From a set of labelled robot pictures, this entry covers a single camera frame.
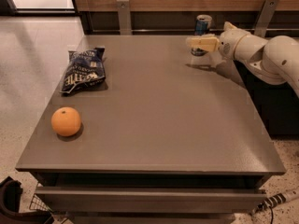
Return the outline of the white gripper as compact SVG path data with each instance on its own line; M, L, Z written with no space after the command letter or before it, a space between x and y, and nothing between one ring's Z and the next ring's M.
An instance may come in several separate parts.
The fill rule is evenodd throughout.
M250 32L236 29L236 26L228 21L224 23L223 30L220 39L213 34L195 35L186 38L186 45L192 49L201 49L207 52L219 49L223 57L232 60L248 60L249 53L244 46L240 45L240 42L250 35Z

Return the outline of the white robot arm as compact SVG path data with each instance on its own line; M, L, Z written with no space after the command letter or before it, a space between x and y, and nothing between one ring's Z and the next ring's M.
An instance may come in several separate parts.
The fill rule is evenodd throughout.
M299 96L299 43L288 36L265 39L224 23L219 37L196 35L186 39L192 49L218 51L223 57L241 62L257 78L271 85L288 83Z

